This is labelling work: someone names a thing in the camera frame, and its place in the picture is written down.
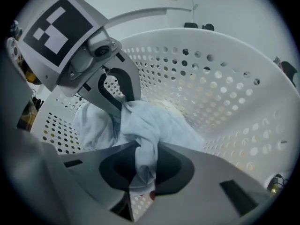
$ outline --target perforated basket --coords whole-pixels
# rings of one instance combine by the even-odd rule
[[[262,185],[271,175],[293,169],[299,155],[300,97],[270,59],[207,30],[155,30],[121,43],[139,69],[143,94],[175,105],[202,135],[200,151],[224,158]],[[114,77],[105,87],[122,95]],[[59,154],[84,151],[72,127],[83,102],[56,88],[31,132]]]

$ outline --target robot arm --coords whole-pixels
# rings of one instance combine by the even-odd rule
[[[120,117],[120,101],[104,88],[107,75],[117,78],[127,101],[139,100],[141,88],[138,69],[108,36],[107,22],[83,0],[58,0],[26,29],[19,48],[49,90],[59,85],[67,97],[79,93]]]

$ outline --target white cloth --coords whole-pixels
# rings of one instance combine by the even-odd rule
[[[137,175],[131,187],[148,185],[152,188],[159,141],[193,150],[201,150],[203,141],[174,106],[168,102],[161,105],[163,107],[144,101],[123,102],[120,121],[86,103],[76,113],[74,128],[81,145],[87,148],[98,150],[136,141],[140,145],[135,150]]]

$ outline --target white wall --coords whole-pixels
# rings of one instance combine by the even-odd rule
[[[110,21],[107,31],[121,39],[193,21],[192,0],[86,0]],[[25,29],[53,0],[31,0],[18,15]],[[281,18],[267,0],[194,0],[195,23],[211,23],[216,32],[240,39],[274,60],[288,61],[300,71],[293,40]]]

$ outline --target white towel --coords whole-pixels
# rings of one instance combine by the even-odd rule
[[[193,150],[202,149],[203,139],[168,102],[160,105],[144,101],[123,102],[121,121],[86,103],[77,111],[74,128],[83,147],[97,150],[137,141],[140,147],[135,150],[136,177],[130,185],[137,189],[153,187],[159,141]]]

